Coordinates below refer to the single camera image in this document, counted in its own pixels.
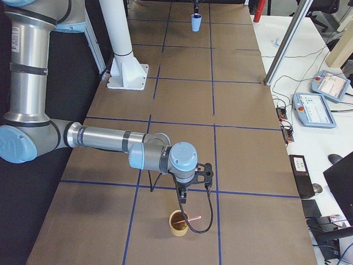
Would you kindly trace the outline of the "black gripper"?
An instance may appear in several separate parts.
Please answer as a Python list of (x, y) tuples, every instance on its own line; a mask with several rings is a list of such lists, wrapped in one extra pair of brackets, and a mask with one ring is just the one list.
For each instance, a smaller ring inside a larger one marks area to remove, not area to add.
[(191, 185), (191, 183), (180, 183), (176, 182), (176, 192), (177, 196), (179, 198), (180, 204), (186, 204), (187, 202), (187, 192), (188, 192), (188, 187)]

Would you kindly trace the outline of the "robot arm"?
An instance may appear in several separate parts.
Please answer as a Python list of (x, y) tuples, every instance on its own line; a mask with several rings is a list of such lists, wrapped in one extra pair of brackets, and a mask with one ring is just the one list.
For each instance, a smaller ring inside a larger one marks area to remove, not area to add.
[(178, 200), (196, 183), (197, 152), (188, 142), (171, 144), (166, 134), (84, 126), (45, 113), (49, 40), (52, 31), (82, 33), (84, 1), (4, 1), (12, 23), (10, 107), (1, 126), (1, 157), (24, 163), (63, 147), (123, 152), (133, 168), (171, 174)]

